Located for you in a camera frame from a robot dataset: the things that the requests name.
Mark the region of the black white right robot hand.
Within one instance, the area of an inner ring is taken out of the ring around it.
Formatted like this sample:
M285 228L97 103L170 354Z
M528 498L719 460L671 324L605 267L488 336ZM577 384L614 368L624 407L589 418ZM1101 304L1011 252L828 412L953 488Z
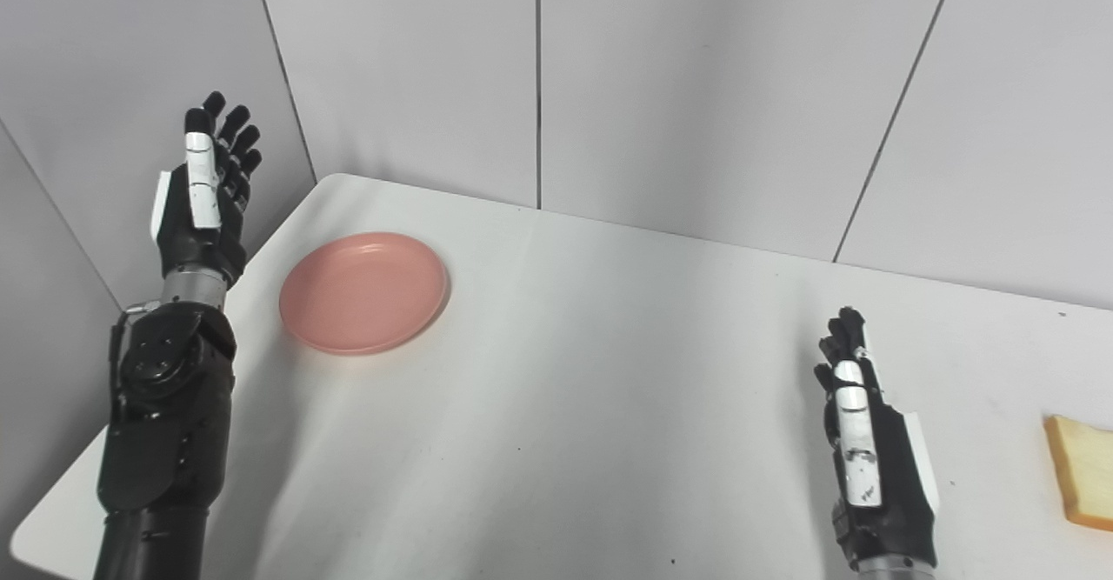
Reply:
M840 308L828 330L814 374L838 481L837 544L859 579L934 579L939 494L918 416L885 397L858 309Z

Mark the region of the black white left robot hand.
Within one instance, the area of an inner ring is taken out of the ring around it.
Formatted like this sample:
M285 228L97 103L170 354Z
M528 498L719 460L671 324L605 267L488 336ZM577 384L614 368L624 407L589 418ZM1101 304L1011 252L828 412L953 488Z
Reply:
M184 160L160 175L150 234L162 260L162 277L173 271L214 271L230 288L248 262L243 246L243 214L250 203L250 179L263 156L255 148L262 131L250 109L226 108L219 91L184 114Z

